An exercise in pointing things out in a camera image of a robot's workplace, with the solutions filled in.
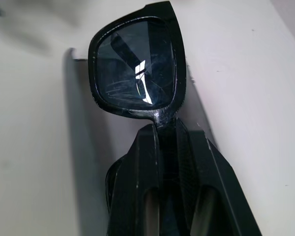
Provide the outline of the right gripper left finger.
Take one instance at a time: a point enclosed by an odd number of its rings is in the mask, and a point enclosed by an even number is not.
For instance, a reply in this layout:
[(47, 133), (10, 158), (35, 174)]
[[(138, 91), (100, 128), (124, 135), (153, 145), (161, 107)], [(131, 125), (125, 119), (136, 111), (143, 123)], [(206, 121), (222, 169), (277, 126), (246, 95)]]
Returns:
[(148, 124), (115, 166), (107, 235), (159, 235), (159, 157), (156, 129)]

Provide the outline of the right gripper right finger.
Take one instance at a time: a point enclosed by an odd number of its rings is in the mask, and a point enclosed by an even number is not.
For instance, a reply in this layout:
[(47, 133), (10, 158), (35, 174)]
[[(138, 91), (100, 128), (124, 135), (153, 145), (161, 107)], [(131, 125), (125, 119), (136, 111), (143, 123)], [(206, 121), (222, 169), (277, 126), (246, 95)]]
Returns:
[(176, 128), (180, 188), (190, 235), (261, 235), (229, 162), (204, 131), (188, 130), (180, 119)]

